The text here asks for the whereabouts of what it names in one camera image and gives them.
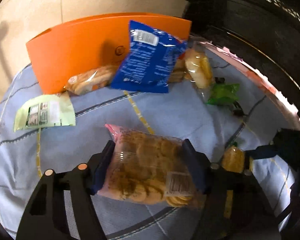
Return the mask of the yellow small bread packet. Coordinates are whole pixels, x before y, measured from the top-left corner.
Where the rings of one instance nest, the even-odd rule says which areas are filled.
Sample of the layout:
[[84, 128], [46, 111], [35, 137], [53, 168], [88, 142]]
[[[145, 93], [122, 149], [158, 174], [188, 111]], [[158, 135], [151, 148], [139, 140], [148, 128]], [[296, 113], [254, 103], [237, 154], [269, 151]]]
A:
[[202, 100], [207, 103], [215, 78], [203, 43], [194, 41], [186, 51], [185, 67]]

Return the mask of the red round cracker packet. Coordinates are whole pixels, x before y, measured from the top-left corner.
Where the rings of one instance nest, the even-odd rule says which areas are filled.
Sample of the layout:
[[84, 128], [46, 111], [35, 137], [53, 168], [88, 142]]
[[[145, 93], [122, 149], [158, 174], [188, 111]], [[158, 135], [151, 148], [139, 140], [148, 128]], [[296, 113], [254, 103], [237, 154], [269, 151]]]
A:
[[178, 83], [183, 81], [184, 79], [190, 80], [191, 77], [189, 76], [189, 73], [185, 66], [184, 58], [177, 59], [174, 68], [170, 74], [170, 77], [168, 79], [168, 83]]

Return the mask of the pale green white packet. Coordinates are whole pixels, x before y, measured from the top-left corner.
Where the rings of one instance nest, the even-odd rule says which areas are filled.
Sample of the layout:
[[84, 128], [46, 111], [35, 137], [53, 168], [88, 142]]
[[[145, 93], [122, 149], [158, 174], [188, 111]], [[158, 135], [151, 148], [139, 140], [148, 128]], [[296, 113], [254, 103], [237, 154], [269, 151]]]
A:
[[40, 95], [17, 111], [13, 130], [75, 126], [76, 117], [69, 93]]

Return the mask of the green snack packet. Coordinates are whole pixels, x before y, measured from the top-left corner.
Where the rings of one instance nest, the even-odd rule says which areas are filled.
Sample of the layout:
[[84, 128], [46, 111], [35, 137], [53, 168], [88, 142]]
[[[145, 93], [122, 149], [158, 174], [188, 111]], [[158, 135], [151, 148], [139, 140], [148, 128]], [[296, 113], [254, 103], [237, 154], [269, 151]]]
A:
[[215, 83], [210, 90], [210, 97], [207, 100], [209, 105], [232, 105], [239, 99], [237, 92], [239, 90], [239, 83]]

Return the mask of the blue snack bag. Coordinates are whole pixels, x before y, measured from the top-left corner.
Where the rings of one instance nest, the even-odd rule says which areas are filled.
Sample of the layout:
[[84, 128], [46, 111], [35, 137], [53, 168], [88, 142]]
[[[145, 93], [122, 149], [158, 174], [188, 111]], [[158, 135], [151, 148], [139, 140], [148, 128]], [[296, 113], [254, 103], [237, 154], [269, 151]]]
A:
[[168, 80], [187, 42], [141, 22], [129, 22], [130, 49], [110, 83], [113, 89], [168, 93]]

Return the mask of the light blue tablecloth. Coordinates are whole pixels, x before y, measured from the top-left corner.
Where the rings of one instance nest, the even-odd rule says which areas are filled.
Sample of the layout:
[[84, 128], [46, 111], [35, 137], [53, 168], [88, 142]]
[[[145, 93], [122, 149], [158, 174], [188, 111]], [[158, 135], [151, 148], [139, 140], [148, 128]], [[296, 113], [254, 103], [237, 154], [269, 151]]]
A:
[[[238, 102], [248, 123], [237, 138], [242, 150], [268, 144], [282, 128], [293, 129], [282, 112], [253, 81], [234, 66], [206, 51], [216, 77], [239, 83]], [[26, 203], [38, 183], [37, 129], [13, 131], [17, 110], [42, 94], [31, 65], [13, 80], [0, 103], [0, 221], [15, 238]], [[227, 108], [206, 105], [188, 80], [170, 86], [168, 94], [134, 94], [132, 100], [140, 117], [157, 135], [188, 138], [194, 148], [215, 162], [239, 128], [241, 120]], [[40, 136], [40, 168], [56, 172], [72, 170], [101, 152], [110, 133], [105, 124], [146, 131], [127, 97], [108, 87], [71, 97], [74, 127], [50, 127]], [[277, 216], [290, 203], [294, 173], [278, 156], [257, 160], [253, 173]], [[200, 217], [195, 209], [166, 209], [164, 205], [144, 206], [93, 196], [96, 213], [109, 239], [190, 239]]]

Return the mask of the pink packet of cookies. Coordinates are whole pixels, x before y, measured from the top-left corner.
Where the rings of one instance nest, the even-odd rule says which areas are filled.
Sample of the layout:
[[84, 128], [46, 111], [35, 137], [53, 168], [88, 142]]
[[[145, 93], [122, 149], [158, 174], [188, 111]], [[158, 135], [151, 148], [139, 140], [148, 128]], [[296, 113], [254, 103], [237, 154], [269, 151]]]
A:
[[115, 147], [98, 195], [131, 203], [201, 207], [181, 155], [182, 140], [106, 124]]

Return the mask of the orange cardboard box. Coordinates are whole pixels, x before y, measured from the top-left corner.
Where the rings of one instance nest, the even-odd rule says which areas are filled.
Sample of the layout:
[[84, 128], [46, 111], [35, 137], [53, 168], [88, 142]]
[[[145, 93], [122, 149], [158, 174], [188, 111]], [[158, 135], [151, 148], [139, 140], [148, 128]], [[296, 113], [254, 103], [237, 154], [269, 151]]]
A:
[[129, 22], [137, 21], [186, 40], [191, 22], [150, 12], [79, 18], [46, 29], [26, 43], [44, 94], [64, 90], [70, 77], [107, 65], [119, 66], [129, 52]]

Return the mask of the orange rice cracker packet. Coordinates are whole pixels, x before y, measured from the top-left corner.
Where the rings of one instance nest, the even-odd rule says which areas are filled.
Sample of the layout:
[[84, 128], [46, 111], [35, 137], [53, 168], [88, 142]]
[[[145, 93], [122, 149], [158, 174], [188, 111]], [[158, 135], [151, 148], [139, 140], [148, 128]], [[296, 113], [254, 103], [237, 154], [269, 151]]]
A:
[[114, 78], [118, 66], [107, 65], [70, 77], [64, 89], [75, 95], [84, 95], [106, 87]]

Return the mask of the dark carved wooden screen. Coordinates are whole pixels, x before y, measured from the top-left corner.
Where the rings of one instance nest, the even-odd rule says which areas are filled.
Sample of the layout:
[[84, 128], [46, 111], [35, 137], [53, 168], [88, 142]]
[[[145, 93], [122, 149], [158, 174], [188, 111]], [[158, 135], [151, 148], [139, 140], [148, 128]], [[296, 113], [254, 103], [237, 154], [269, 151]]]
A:
[[300, 0], [187, 0], [183, 17], [265, 75], [300, 116]]

